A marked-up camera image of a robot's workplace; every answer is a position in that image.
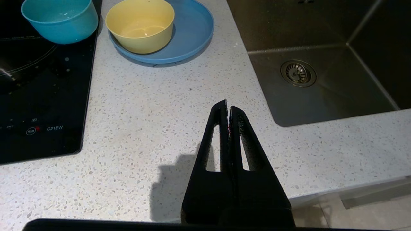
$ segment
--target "kitchen counter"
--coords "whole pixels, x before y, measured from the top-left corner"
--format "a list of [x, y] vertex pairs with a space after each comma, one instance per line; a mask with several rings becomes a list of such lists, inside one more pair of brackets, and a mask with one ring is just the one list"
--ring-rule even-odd
[[[102, 18], [116, 2], [104, 0]], [[203, 53], [177, 65], [127, 60], [103, 26], [83, 149], [0, 166], [2, 230], [40, 217], [178, 219], [208, 114], [223, 99], [246, 112], [289, 198], [411, 175], [411, 110], [278, 126], [227, 3], [201, 2], [214, 16], [214, 36]]]

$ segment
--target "teal bowl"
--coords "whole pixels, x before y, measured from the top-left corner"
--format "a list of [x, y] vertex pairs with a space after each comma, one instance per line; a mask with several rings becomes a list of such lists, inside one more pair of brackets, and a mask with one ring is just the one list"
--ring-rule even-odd
[[21, 13], [41, 36], [57, 44], [89, 37], [99, 22], [92, 0], [25, 0]]

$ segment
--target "floor tile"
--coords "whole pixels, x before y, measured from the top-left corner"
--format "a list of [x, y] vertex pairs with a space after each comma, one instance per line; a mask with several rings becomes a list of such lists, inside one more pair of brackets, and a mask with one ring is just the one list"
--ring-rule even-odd
[[293, 216], [297, 227], [328, 228], [320, 205], [295, 209]]
[[345, 209], [337, 194], [321, 199], [328, 225], [335, 229], [393, 230], [411, 226], [411, 196]]

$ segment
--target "yellow bowl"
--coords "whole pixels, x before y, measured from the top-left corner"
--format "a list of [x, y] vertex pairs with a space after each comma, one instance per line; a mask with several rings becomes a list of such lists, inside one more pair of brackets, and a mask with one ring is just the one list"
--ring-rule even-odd
[[164, 0], [125, 0], [110, 9], [106, 26], [127, 50], [147, 54], [167, 45], [174, 9]]

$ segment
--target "water in bowl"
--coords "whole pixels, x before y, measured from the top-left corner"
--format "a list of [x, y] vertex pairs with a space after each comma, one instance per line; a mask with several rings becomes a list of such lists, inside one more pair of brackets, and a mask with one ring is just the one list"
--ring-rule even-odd
[[152, 19], [138, 20], [124, 27], [120, 35], [132, 38], [146, 37], [161, 32], [166, 26], [162, 22]]

